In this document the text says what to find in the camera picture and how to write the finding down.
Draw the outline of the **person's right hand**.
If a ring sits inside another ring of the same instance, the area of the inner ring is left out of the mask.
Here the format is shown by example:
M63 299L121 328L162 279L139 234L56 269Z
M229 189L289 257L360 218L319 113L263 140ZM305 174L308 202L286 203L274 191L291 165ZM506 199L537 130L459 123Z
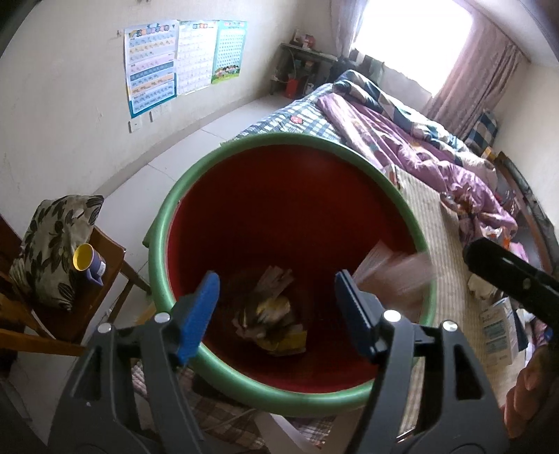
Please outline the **person's right hand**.
M538 412L554 381L552 358L547 345L540 346L528 365L518 374L502 407L504 424L510 439L518 438Z

